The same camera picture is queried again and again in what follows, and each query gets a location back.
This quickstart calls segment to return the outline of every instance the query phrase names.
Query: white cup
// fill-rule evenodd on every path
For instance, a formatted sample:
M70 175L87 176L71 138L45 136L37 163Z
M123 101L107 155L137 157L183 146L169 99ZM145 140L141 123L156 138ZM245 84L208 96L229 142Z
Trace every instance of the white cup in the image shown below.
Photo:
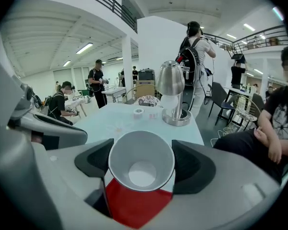
M111 148L109 169L123 186L141 192L154 191L171 178L175 157L171 146L148 131L123 135Z

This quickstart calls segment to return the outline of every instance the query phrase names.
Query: person's hand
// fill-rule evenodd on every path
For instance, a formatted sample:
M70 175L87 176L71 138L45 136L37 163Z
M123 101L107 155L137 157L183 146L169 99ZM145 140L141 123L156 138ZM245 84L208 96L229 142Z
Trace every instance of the person's hand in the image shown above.
M254 135L255 137L266 147L270 146L270 142L268 140L267 135L261 131L261 127L258 127L257 129L254 129Z
M270 142L268 156L273 162L279 164L282 159L282 146L279 140Z

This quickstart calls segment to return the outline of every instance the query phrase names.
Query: ceiling light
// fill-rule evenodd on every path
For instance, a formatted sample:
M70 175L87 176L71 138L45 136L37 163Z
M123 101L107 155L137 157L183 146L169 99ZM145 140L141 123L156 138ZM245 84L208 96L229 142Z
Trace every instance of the ceiling light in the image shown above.
M234 38L234 39L237 39L235 36L232 36L232 35L230 35L230 34L227 34L227 36L230 36L230 37L232 37L232 38Z
M259 71L259 70L257 70L257 69L254 69L254 71L257 71L257 72L259 72L260 74L263 74L263 72L261 72L261 71Z
M248 25L248 24L244 24L244 26L245 26L246 28L249 28L252 32L255 31L255 29L252 28L252 27L251 27L250 25Z
M76 54L81 54L83 51L85 51L86 49L88 49L89 47L93 46L93 44L89 43L87 45L85 45L82 49L80 49Z
M274 7L274 8L273 8L273 11L276 13L276 15L279 17L279 19L280 19L281 21L284 20L284 16L282 15L282 13L279 11L279 9L278 9L277 7Z
M67 66L69 63L70 63L70 60L66 61L63 66L65 67L65 66Z

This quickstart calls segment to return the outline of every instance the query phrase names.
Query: white pants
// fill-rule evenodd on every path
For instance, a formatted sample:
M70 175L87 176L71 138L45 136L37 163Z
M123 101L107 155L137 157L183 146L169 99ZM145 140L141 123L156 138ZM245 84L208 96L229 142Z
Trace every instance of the white pants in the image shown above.
M194 118L197 117L200 112L201 106L205 99L205 92L207 89L207 73L202 72L201 68L196 71L196 80L194 83L194 101L192 106L192 114Z

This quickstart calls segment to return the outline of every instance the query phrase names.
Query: red panel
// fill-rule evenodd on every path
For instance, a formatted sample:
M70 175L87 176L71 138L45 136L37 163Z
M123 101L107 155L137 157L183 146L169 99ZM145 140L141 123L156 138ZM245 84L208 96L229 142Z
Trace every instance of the red panel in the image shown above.
M172 199L172 193L132 191L113 179L106 187L113 219L138 229L155 217Z

